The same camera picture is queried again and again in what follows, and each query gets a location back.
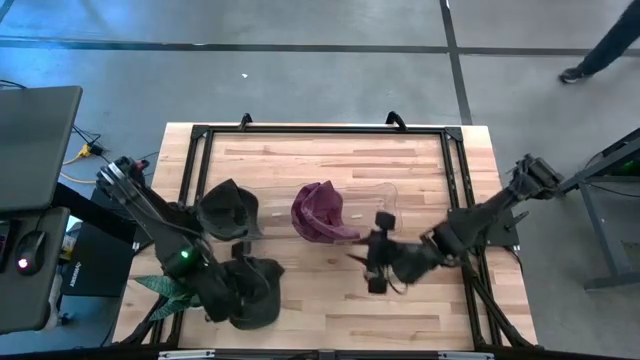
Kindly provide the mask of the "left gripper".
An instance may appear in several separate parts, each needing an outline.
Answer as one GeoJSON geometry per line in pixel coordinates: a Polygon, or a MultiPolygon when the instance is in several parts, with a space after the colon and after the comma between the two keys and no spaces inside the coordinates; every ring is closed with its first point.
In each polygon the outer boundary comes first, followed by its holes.
{"type": "Polygon", "coordinates": [[[214,322],[224,320],[244,321],[243,308],[262,305],[268,299],[271,284],[261,273],[248,273],[248,242],[231,246],[232,259],[223,263],[216,260],[209,245],[202,246],[200,273],[204,284],[199,290],[201,304],[214,322]]]}

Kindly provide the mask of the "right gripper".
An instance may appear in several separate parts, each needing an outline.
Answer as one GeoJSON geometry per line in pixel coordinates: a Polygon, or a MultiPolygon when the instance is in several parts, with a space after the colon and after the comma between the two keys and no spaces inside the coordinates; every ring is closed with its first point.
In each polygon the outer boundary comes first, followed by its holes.
{"type": "Polygon", "coordinates": [[[367,287],[371,294],[385,294],[388,286],[399,293],[389,280],[389,271],[403,284],[413,284],[428,271],[445,263],[445,257],[428,237],[421,243],[404,243],[391,240],[389,232],[395,229],[396,217],[388,212],[377,212],[375,225],[368,235],[357,241],[367,245],[367,258],[348,254],[367,269],[367,287]]]}

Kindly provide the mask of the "dark green baseball cap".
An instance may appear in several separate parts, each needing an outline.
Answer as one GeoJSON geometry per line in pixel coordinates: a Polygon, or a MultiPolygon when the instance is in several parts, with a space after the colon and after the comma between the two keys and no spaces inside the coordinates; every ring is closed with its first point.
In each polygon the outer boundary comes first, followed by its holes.
{"type": "Polygon", "coordinates": [[[219,183],[196,204],[202,228],[221,241],[261,238],[258,210],[258,198],[233,179],[219,183]]]}
{"type": "Polygon", "coordinates": [[[280,314],[280,279],[285,270],[276,260],[267,258],[248,257],[247,264],[248,273],[261,273],[267,277],[271,284],[271,291],[268,293],[268,299],[262,305],[243,308],[245,313],[244,321],[229,321],[237,329],[256,330],[272,324],[280,314]]]}

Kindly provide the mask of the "maroon baseball cap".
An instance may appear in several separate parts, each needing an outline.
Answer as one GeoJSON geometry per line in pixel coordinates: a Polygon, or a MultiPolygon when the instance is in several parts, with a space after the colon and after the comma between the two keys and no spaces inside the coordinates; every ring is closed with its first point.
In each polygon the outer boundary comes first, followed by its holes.
{"type": "Polygon", "coordinates": [[[352,241],[360,237],[358,230],[344,224],[343,198],[330,181],[320,183],[303,201],[302,207],[310,225],[323,234],[322,243],[352,241]]]}
{"type": "Polygon", "coordinates": [[[297,193],[291,206],[291,221],[294,229],[305,240],[313,243],[322,243],[323,234],[310,225],[303,213],[302,203],[313,190],[320,186],[319,182],[302,187],[297,193]]]}

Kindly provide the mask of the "black computer box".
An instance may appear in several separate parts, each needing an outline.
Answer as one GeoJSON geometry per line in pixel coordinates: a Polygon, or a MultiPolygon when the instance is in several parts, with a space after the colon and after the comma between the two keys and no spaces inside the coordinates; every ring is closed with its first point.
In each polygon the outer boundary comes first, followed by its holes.
{"type": "Polygon", "coordinates": [[[75,242],[62,272],[61,293],[119,298],[129,276],[132,246],[84,222],[74,224],[66,235],[75,242]]]}

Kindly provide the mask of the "black desk support beam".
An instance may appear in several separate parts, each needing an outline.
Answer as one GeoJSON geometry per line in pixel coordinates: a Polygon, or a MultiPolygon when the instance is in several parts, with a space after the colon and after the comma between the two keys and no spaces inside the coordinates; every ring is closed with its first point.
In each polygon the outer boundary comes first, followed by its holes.
{"type": "Polygon", "coordinates": [[[131,244],[134,249],[142,249],[152,243],[123,205],[97,188],[94,190],[94,195],[97,196],[98,202],[58,183],[51,205],[68,208],[72,216],[116,239],[131,244]]]}

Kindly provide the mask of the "grey desk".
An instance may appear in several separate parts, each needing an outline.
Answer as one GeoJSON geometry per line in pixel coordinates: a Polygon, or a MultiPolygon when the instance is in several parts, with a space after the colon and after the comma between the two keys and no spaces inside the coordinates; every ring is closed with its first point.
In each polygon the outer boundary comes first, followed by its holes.
{"type": "Polygon", "coordinates": [[[0,252],[0,335],[40,330],[50,315],[50,293],[56,275],[70,211],[64,207],[15,218],[9,222],[0,252]],[[37,231],[43,240],[35,245],[38,271],[24,275],[19,253],[27,234],[37,231]]]}

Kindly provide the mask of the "black computer mouse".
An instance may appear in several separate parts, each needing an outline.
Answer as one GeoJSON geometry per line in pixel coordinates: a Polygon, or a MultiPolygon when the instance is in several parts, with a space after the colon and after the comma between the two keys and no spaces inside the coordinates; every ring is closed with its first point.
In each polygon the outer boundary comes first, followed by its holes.
{"type": "Polygon", "coordinates": [[[16,270],[20,275],[31,276],[44,265],[46,233],[33,230],[25,234],[18,242],[14,255],[16,270]]]}

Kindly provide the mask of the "grey metal table stand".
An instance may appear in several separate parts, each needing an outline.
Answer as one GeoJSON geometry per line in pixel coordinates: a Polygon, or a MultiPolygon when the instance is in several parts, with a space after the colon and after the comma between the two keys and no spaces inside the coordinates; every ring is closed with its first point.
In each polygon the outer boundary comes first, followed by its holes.
{"type": "Polygon", "coordinates": [[[610,237],[591,191],[640,202],[640,127],[596,153],[586,165],[560,185],[559,195],[578,190],[609,270],[605,277],[588,280],[586,291],[640,284],[640,269],[633,267],[624,241],[610,237]]]}

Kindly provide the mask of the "person's leg and shoe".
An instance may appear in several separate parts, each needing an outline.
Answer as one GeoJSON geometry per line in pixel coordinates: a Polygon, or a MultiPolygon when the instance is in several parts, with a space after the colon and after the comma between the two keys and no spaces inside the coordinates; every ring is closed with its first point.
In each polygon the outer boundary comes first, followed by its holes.
{"type": "Polygon", "coordinates": [[[559,75],[561,83],[571,84],[604,70],[640,38],[640,0],[632,0],[598,44],[575,67],[559,75]]]}

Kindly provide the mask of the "black aluminium table frame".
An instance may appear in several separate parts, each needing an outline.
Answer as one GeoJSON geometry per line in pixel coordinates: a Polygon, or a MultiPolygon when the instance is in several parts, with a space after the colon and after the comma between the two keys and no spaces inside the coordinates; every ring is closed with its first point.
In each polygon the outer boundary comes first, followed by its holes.
{"type": "MultiPolygon", "coordinates": [[[[391,183],[401,227],[395,237],[417,241],[452,207],[488,199],[500,176],[484,126],[382,124],[170,123],[157,160],[153,189],[169,201],[191,202],[226,179],[240,186],[335,187],[391,183]]],[[[442,268],[411,287],[385,295],[367,290],[363,268],[348,254],[361,246],[314,244],[298,236],[262,238],[254,256],[278,261],[278,319],[243,331],[213,323],[200,309],[158,322],[151,344],[173,348],[315,349],[409,353],[471,350],[505,344],[497,319],[470,288],[463,269],[442,268]]]]}

